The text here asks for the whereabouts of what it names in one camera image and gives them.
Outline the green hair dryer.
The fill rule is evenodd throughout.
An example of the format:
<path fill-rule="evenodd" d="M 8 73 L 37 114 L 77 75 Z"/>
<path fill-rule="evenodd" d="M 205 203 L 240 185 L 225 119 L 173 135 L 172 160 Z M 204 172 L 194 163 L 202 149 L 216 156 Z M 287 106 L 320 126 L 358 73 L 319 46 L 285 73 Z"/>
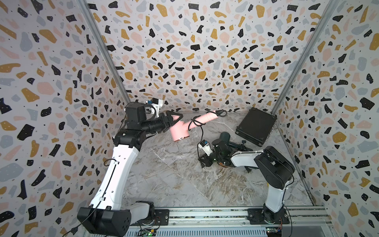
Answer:
<path fill-rule="evenodd" d="M 231 135 L 228 132 L 222 132 L 219 137 L 226 142 L 227 146 L 242 152 L 251 152 L 253 149 L 246 147 L 246 140 L 242 140 L 239 144 L 230 141 Z"/>
<path fill-rule="evenodd" d="M 228 168 L 228 167 L 229 167 L 229 166 L 225 165 L 224 163 L 218 163 L 218 165 L 220 165 L 221 167 L 225 167 L 225 168 Z M 250 172 L 252 171 L 252 169 L 249 168 L 249 167 L 247 167 L 247 166 L 245 166 L 244 168 L 245 168 L 245 170 L 246 170 L 248 173 L 250 173 Z"/>

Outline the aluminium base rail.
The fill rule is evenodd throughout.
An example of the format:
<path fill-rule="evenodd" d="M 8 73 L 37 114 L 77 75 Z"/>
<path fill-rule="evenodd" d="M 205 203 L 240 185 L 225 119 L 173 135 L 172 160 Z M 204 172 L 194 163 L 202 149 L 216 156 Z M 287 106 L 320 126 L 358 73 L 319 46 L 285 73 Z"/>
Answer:
<path fill-rule="evenodd" d="M 155 207 L 155 224 L 133 224 L 123 237 L 156 229 L 156 237 L 335 237 L 321 206 L 285 206 L 288 224 L 251 224 L 249 211 L 262 207 Z M 113 237 L 86 233 L 88 237 Z"/>

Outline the pink hair dryer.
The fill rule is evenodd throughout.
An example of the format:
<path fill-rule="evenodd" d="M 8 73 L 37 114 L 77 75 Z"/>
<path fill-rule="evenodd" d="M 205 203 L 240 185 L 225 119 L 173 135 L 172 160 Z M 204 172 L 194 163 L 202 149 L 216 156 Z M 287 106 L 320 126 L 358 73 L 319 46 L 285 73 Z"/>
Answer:
<path fill-rule="evenodd" d="M 202 116 L 198 116 L 191 121 L 184 122 L 178 119 L 177 123 L 169 130 L 174 142 L 183 140 L 189 137 L 189 131 L 195 127 L 205 125 L 207 122 L 212 121 L 218 117 L 226 116 L 225 110 L 209 111 Z"/>

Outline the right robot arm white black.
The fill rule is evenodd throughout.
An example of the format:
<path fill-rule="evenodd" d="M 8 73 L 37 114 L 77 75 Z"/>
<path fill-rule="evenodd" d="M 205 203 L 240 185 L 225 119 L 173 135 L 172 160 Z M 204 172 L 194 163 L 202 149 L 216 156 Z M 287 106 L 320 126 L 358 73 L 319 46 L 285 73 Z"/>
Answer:
<path fill-rule="evenodd" d="M 288 224 L 284 196 L 294 181 L 294 166 L 272 146 L 253 150 L 245 144 L 245 140 L 240 144 L 231 142 L 228 133 L 222 133 L 212 143 L 202 140 L 197 149 L 204 154 L 198 155 L 198 161 L 202 168 L 218 164 L 226 168 L 244 167 L 247 172 L 259 170 L 268 184 L 268 193 L 262 208 L 249 211 L 248 220 L 251 224 Z"/>

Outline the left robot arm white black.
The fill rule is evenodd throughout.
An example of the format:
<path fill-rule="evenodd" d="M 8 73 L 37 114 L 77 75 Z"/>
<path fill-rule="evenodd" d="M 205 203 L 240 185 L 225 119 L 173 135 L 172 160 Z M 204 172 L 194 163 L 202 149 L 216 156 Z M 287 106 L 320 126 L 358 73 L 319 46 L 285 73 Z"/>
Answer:
<path fill-rule="evenodd" d="M 123 191 L 147 135 L 166 132 L 183 115 L 167 111 L 147 119 L 144 106 L 125 108 L 125 112 L 125 125 L 114 138 L 113 156 L 104 162 L 108 166 L 104 180 L 90 205 L 80 208 L 77 215 L 90 234 L 123 237 L 133 224 L 157 222 L 152 201 L 137 201 L 123 209 Z"/>

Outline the black case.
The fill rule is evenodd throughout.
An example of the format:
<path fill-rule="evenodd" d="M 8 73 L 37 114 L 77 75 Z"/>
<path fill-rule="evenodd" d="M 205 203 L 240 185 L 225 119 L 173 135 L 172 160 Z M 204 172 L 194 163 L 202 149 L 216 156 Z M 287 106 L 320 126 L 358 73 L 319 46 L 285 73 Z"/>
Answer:
<path fill-rule="evenodd" d="M 262 147 L 271 134 L 277 116 L 257 108 L 251 108 L 242 122 L 236 127 L 235 133 L 255 145 Z"/>

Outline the green circuit board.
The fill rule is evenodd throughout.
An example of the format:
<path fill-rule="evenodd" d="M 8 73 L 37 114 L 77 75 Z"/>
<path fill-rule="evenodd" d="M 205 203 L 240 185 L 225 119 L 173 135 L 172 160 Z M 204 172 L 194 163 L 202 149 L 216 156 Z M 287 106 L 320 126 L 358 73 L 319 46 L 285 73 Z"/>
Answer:
<path fill-rule="evenodd" d="M 155 237 L 156 235 L 156 229 L 141 229 L 138 233 L 138 237 Z"/>

